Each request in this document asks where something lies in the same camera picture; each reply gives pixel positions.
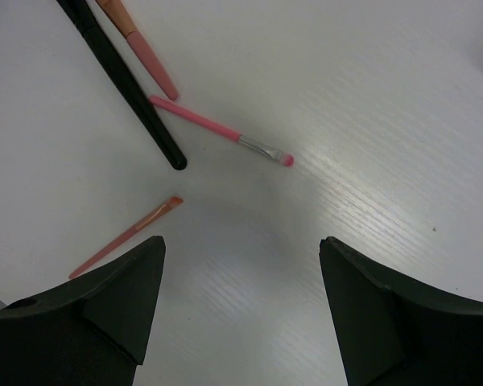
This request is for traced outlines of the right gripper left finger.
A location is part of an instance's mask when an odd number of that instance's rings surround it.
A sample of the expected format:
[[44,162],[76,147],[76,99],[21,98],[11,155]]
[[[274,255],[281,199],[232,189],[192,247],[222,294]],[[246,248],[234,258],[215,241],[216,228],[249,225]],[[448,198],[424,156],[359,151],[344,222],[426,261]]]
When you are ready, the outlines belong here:
[[166,245],[0,309],[0,385],[131,385],[151,333]]

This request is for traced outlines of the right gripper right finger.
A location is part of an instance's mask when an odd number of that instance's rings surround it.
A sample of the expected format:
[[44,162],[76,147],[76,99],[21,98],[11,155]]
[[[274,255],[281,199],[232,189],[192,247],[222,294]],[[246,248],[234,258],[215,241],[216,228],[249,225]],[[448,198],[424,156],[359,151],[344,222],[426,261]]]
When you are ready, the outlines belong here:
[[437,289],[335,237],[320,265],[350,385],[483,385],[483,302]]

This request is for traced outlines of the pink handle brush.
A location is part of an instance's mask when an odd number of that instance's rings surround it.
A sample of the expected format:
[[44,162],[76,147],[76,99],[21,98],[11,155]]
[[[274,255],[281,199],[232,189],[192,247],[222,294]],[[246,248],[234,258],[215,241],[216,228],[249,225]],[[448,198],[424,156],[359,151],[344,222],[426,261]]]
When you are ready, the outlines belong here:
[[96,0],[96,3],[118,29],[143,67],[171,101],[176,101],[179,92],[151,45],[143,37],[120,0]]

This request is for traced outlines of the thin pink lip brush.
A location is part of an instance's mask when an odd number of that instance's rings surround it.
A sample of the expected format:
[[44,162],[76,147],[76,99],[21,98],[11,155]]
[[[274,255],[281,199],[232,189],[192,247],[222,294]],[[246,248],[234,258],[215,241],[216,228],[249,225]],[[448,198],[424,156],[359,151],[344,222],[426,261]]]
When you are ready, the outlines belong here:
[[230,129],[225,125],[212,121],[206,117],[202,117],[201,115],[194,113],[189,109],[186,109],[173,102],[164,100],[159,96],[150,96],[149,102],[152,103],[153,106],[156,108],[163,109],[169,113],[176,115],[177,117],[181,117],[186,121],[190,121],[195,125],[198,125],[217,135],[227,138],[232,142],[236,142],[237,144],[249,148],[263,155],[266,158],[276,161],[282,166],[291,167],[295,162],[294,157],[289,153],[272,148],[271,146],[264,145],[261,142],[255,141],[252,138],[240,134],[234,129]]

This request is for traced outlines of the large black makeup brush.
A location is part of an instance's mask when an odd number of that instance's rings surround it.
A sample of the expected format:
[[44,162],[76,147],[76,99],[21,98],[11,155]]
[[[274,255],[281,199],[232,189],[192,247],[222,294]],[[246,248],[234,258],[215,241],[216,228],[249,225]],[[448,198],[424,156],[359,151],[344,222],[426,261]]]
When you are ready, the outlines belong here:
[[88,3],[85,0],[58,0],[58,4],[170,165],[175,170],[184,170],[188,165],[184,153],[168,132],[127,64],[102,30]]

